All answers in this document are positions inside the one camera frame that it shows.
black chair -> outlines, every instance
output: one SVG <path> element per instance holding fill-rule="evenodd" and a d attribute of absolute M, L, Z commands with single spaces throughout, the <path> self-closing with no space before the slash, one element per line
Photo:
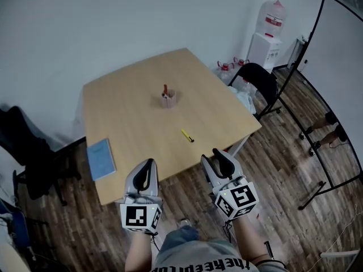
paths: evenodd
<path fill-rule="evenodd" d="M 50 187 L 54 185 L 62 205 L 67 205 L 58 184 L 61 175 L 57 172 L 56 155 L 44 139 L 32 134 L 18 107 L 12 107 L 7 112 L 0 110 L 0 146 L 20 165 L 25 166 L 24 173 L 13 173 L 15 196 L 18 183 L 27 185 L 31 199 L 48 195 Z M 80 178 L 78 172 L 67 172 L 65 175 Z"/>
<path fill-rule="evenodd" d="M 274 74 L 269 74 L 260 65 L 250 62 L 239 69 L 228 86 L 232 86 L 238 76 L 253 84 L 267 102 L 267 106 L 263 109 L 263 111 L 256 115 L 257 120 L 260 120 L 261 117 L 266 114 L 270 114 L 275 111 L 277 113 L 280 112 L 281 107 L 268 110 L 271 108 L 272 104 L 276 102 L 278 94 L 278 85 Z"/>

pen holder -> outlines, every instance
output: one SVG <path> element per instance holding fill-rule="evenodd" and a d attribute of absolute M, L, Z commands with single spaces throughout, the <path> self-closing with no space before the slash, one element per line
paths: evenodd
<path fill-rule="evenodd" d="M 176 105 L 176 92 L 172 89 L 168 90 L 168 96 L 161 94 L 161 103 L 164 108 L 170 109 Z"/>

yellow highlighter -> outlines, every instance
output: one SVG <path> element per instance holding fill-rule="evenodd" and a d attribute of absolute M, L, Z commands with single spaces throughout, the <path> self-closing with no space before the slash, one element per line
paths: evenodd
<path fill-rule="evenodd" d="M 185 130 L 184 130 L 184 129 L 182 129 L 182 130 L 181 130 L 181 132 L 184 134 L 184 136 L 185 136 L 185 137 L 187 137 L 187 138 L 188 138 L 188 140 L 189 140 L 190 142 L 194 142 L 194 139 L 193 139 L 191 136 L 189 136 L 189 135 L 188 135 L 188 133 L 187 133 L 187 132 L 185 132 Z"/>

wooden table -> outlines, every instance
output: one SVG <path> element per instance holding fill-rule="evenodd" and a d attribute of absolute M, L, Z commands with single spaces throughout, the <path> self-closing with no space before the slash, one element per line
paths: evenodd
<path fill-rule="evenodd" d="M 163 85 L 177 93 L 172 109 L 161 106 Z M 155 159 L 159 180 L 200 162 L 261 125 L 188 49 L 148 58 L 83 87 L 87 145 L 108 138 L 116 173 L 95 182 L 102 205 L 122 198 L 129 172 Z M 181 129 L 194 138 L 191 143 Z"/>

wooden floor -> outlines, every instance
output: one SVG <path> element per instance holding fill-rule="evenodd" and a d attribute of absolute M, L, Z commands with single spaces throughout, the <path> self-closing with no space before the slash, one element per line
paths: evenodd
<path fill-rule="evenodd" d="M 281 86 L 288 70 L 275 73 Z M 326 112 L 322 102 L 298 75 L 293 77 L 283 98 L 305 127 Z M 261 101 L 256 100 L 256 108 L 261 107 Z M 284 108 L 280 114 L 263 117 L 261 124 L 263 128 L 236 156 L 260 198 L 258 209 L 249 217 L 262 237 L 269 240 L 275 259 L 284 261 L 290 271 L 308 271 L 319 259 L 320 252 L 334 243 L 354 217 L 354 205 L 358 211 L 363 210 L 363 185 L 353 182 L 319 196 L 305 210 L 298 211 L 297 207 L 326 177 L 316 157 L 308 155 L 307 140 L 299 139 L 300 130 Z M 315 131 L 312 138 L 321 139 L 331 130 L 327 127 Z M 322 147 L 320 155 L 334 184 L 358 173 L 349 145 L 336 149 Z M 130 236 L 121 228 L 119 208 L 114 203 L 99 204 L 88 168 L 86 145 L 75 148 L 73 156 L 82 179 L 68 178 L 61 184 L 68 206 L 60 205 L 54 190 L 50 196 L 32 201 L 24 187 L 19 189 L 20 206 L 26 215 L 49 222 L 49 227 L 29 227 L 30 236 L 37 244 L 35 251 L 61 261 L 71 271 L 124 271 Z M 209 191 L 200 166 L 161 182 L 165 204 L 158 226 L 158 246 L 183 218 L 195 224 L 203 240 L 226 239 L 222 229 L 224 221 L 211 203 Z M 363 236 L 362 223 L 363 215 L 359 215 L 331 251 L 358 249 Z M 347 259 L 321 260 L 312 271 L 344 271 L 347 265 Z"/>

